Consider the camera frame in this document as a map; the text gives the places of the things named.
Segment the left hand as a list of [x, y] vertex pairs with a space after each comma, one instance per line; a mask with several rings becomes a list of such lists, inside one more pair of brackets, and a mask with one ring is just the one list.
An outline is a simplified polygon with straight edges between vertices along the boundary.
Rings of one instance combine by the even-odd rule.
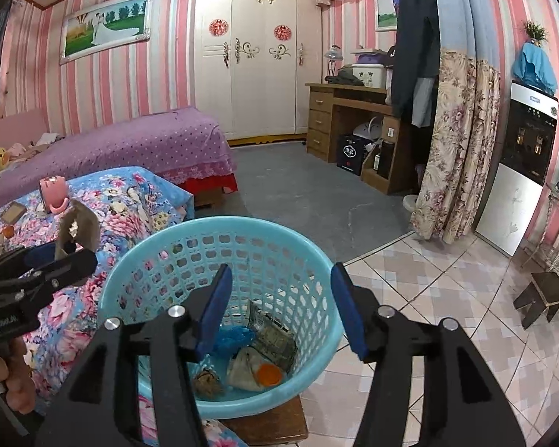
[[11, 356], [0, 357], [0, 383], [6, 384], [8, 406], [22, 415], [35, 408], [36, 391], [30, 367], [25, 362], [27, 347], [22, 338], [10, 341]]

